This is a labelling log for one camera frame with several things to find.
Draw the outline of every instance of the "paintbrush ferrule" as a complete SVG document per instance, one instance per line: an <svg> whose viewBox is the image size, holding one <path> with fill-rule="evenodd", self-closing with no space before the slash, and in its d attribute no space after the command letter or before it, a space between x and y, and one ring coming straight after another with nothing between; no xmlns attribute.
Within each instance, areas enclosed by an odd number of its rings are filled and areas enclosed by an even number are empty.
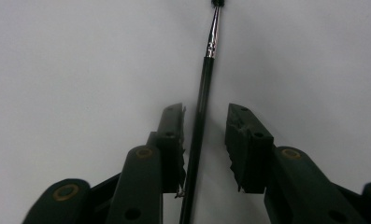
<svg viewBox="0 0 371 224"><path fill-rule="evenodd" d="M215 53L218 44L219 23L220 23L220 8L215 7L214 19L212 20L211 30L208 36L208 44L206 50L207 58L215 58Z"/></svg>

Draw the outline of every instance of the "screw hole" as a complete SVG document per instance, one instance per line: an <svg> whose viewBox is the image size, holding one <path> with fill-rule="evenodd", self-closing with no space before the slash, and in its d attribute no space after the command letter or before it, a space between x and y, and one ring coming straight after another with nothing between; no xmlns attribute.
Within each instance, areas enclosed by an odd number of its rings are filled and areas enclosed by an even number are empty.
<svg viewBox="0 0 371 224"><path fill-rule="evenodd" d="M67 184L59 187L53 192L53 198L57 202L66 201L74 197L79 192L79 186L76 184Z"/></svg>
<svg viewBox="0 0 371 224"><path fill-rule="evenodd" d="M141 211L137 208L130 208L124 214L127 220L136 220L141 216Z"/></svg>
<svg viewBox="0 0 371 224"><path fill-rule="evenodd" d="M328 212L328 215L330 215L330 218L332 220L336 221L336 222L339 222L339 223L347 223L348 222L348 219L345 217L345 215L343 215L340 212L331 210L331 211Z"/></svg>
<svg viewBox="0 0 371 224"><path fill-rule="evenodd" d="M147 147L141 148L141 149L136 151L136 155L139 159L148 158L152 155L152 153L153 153L152 150L150 150Z"/></svg>
<svg viewBox="0 0 371 224"><path fill-rule="evenodd" d="M174 137L174 133L173 132L167 132L167 133L165 133L165 136Z"/></svg>
<svg viewBox="0 0 371 224"><path fill-rule="evenodd" d="M285 157L287 157L288 159L291 159L291 160L300 160L302 158L301 154L293 149L290 149L290 148L286 148L284 150L281 151L281 154Z"/></svg>
<svg viewBox="0 0 371 224"><path fill-rule="evenodd" d="M257 137L264 137L263 133L255 133L254 135L257 136Z"/></svg>

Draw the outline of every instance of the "white surface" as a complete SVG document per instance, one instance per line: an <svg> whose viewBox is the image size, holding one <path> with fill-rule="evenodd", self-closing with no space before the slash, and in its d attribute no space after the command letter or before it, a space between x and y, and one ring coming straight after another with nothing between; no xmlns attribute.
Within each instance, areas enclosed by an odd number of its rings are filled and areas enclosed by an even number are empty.
<svg viewBox="0 0 371 224"><path fill-rule="evenodd" d="M360 192L371 182L371 1L227 1L221 15L194 223L269 223L262 196L236 192L229 103ZM21 223L57 181L118 173L167 105L187 106L189 148L212 16L198 0L0 0L0 223ZM178 223L173 197L164 223Z"/></svg>

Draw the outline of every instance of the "paintbrush handle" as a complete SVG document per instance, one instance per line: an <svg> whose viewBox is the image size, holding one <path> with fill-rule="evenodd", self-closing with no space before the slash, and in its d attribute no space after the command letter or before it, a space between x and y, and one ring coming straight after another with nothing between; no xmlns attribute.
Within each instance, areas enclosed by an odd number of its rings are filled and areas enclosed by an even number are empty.
<svg viewBox="0 0 371 224"><path fill-rule="evenodd" d="M197 171L199 168L200 151L202 148L203 134L205 131L207 103L213 64L213 58L205 57L203 61L202 78L200 80L199 96L193 125L191 152L188 161L188 172L185 182L185 197L182 201L181 217L179 221L180 224L188 224L190 223L191 219L194 189L196 186Z"/></svg>

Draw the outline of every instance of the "paintbrush bristles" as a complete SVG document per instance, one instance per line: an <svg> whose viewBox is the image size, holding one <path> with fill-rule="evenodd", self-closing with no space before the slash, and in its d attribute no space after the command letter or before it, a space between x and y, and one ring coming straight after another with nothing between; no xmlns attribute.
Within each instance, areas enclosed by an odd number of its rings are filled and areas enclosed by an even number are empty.
<svg viewBox="0 0 371 224"><path fill-rule="evenodd" d="M224 0L211 0L211 3L214 7L223 7L223 5L225 5Z"/></svg>

